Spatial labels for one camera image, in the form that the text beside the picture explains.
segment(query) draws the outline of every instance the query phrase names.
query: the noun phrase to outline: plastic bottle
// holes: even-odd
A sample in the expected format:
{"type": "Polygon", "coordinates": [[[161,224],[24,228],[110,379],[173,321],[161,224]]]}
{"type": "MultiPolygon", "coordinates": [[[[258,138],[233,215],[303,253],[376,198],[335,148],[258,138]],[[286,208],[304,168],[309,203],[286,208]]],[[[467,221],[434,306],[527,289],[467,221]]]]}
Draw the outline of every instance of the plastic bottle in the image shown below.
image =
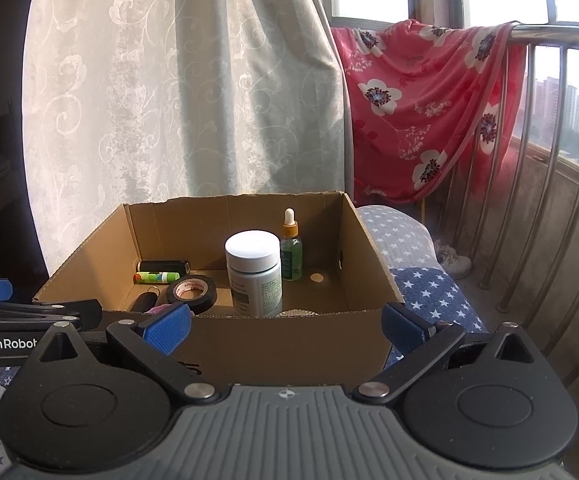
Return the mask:
{"type": "Polygon", "coordinates": [[[225,242],[232,303],[241,316],[277,316],[283,310],[279,239],[243,231],[225,242]]]}
{"type": "Polygon", "coordinates": [[[298,236],[294,209],[285,209],[283,239],[281,240],[281,276],[293,282],[303,275],[303,241],[298,236]]]}

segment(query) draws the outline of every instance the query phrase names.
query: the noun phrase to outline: gray ribbed surface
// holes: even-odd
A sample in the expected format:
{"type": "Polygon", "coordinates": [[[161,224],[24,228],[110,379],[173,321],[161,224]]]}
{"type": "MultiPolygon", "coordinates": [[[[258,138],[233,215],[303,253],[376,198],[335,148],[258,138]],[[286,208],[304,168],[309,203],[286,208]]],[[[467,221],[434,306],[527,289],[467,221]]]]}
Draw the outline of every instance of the gray ribbed surface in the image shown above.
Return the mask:
{"type": "MultiPolygon", "coordinates": [[[[556,465],[494,474],[456,465],[416,443],[390,410],[358,404],[338,386],[235,386],[228,399],[188,408],[156,449],[87,480],[572,480],[556,465]]],[[[19,466],[3,480],[57,476],[19,466]]]]}

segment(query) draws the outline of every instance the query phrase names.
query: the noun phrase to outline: metal screw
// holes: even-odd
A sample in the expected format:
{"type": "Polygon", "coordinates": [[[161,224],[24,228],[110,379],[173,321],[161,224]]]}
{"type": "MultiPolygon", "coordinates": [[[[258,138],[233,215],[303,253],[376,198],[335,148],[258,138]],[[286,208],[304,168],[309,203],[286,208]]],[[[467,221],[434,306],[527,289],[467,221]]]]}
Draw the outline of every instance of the metal screw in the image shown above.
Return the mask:
{"type": "Polygon", "coordinates": [[[389,386],[383,383],[362,383],[359,386],[359,394],[366,397],[385,397],[389,393],[389,386]]]}
{"type": "Polygon", "coordinates": [[[209,399],[215,392],[216,388],[207,383],[191,383],[183,390],[183,393],[192,399],[209,399]]]}

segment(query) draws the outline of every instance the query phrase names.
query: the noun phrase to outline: green glue stick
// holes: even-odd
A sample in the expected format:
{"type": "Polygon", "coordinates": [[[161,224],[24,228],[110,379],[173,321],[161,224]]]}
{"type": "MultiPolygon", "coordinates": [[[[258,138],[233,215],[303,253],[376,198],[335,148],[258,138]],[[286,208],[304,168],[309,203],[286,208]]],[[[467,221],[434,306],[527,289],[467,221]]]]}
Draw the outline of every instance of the green glue stick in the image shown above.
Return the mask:
{"type": "Polygon", "coordinates": [[[180,277],[178,272],[137,272],[134,283],[173,283],[180,277]]]}

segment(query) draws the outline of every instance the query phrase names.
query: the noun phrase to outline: sneaker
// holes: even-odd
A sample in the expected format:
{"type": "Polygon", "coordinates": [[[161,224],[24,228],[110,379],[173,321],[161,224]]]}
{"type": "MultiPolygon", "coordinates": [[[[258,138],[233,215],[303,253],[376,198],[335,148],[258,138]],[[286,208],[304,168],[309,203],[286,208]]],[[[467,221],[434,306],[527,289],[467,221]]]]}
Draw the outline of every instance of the sneaker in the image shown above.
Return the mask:
{"type": "Polygon", "coordinates": [[[436,247],[436,255],[439,259],[441,267],[454,280],[460,280],[466,277],[470,270],[472,270],[472,260],[467,256],[460,256],[456,250],[449,245],[438,245],[436,247]]]}

